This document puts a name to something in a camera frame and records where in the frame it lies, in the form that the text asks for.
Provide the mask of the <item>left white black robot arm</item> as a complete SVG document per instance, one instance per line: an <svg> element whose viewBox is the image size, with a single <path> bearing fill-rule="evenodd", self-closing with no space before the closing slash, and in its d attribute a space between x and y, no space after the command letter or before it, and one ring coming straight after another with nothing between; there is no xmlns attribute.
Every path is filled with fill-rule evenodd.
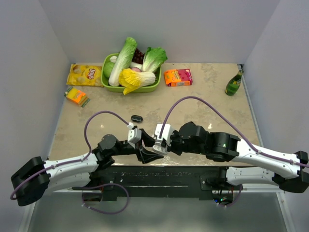
<svg viewBox="0 0 309 232"><path fill-rule="evenodd" d="M100 178L93 172L114 164L113 156L136 155L143 164L163 158L167 148L163 139L154 140L142 129L132 129L128 139L119 141L114 135L103 136L98 146L89 153L77 157L47 161L31 158L12 177L11 200L26 206L39 200L46 192L61 188L84 187L96 189Z"/></svg>

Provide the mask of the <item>black earbud charging case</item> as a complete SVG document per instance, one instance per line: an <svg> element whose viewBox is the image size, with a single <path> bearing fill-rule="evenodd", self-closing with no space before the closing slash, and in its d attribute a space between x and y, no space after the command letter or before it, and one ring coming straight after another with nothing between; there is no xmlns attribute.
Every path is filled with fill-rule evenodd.
<svg viewBox="0 0 309 232"><path fill-rule="evenodd" d="M139 115L132 115L131 120L136 123L141 123L143 121L143 117Z"/></svg>

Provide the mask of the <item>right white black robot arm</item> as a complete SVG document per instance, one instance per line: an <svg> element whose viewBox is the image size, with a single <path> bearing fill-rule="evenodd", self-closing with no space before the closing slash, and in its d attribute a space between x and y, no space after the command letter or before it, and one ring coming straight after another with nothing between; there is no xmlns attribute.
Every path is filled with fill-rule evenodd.
<svg viewBox="0 0 309 232"><path fill-rule="evenodd" d="M241 162L247 168L229 167L215 178L217 188L242 184L270 184L291 193L303 193L309 187L306 152L281 153L252 145L225 132L208 132L193 122L174 130L167 124L162 133L166 150L177 155L194 153L215 162Z"/></svg>

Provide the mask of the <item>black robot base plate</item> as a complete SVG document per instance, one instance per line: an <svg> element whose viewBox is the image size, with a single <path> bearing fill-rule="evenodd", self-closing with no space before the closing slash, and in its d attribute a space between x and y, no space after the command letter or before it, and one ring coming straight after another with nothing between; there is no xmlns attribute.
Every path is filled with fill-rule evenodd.
<svg viewBox="0 0 309 232"><path fill-rule="evenodd" d="M223 166L110 166L90 174L92 190L107 184L103 200L117 197L198 198L212 200L213 192L239 190L226 181Z"/></svg>

